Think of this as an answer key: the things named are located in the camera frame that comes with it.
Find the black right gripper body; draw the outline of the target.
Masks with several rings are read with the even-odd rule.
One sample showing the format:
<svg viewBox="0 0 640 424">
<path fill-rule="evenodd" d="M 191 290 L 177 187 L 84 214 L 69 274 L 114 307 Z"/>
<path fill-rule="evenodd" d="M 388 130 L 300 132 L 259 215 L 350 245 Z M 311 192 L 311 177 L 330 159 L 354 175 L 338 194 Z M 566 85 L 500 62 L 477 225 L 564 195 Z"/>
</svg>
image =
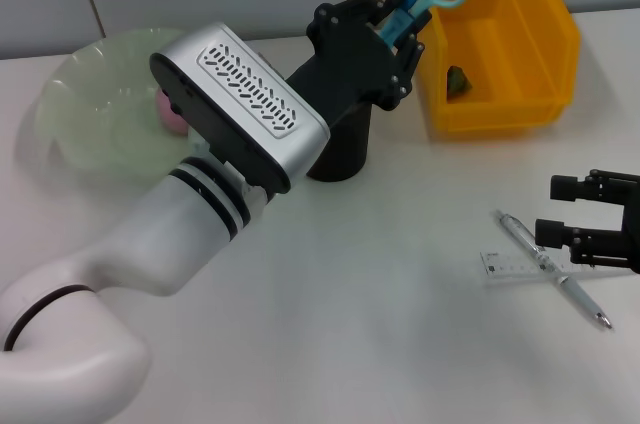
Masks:
<svg viewBox="0 0 640 424">
<path fill-rule="evenodd" d="M 626 260 L 628 267 L 639 273 L 639 201 L 629 200 L 624 206 L 621 231 L 627 240 Z"/>
</svg>

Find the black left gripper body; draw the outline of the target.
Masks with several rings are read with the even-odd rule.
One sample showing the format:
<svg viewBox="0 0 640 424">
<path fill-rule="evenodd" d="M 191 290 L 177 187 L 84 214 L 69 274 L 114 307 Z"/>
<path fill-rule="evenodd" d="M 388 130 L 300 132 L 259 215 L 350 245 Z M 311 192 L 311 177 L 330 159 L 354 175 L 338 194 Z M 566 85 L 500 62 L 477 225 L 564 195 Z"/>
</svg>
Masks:
<svg viewBox="0 0 640 424">
<path fill-rule="evenodd" d="M 359 105 L 385 110 L 396 51 L 369 23 L 313 19 L 306 34 L 314 54 L 286 82 L 328 127 L 334 127 Z"/>
</svg>

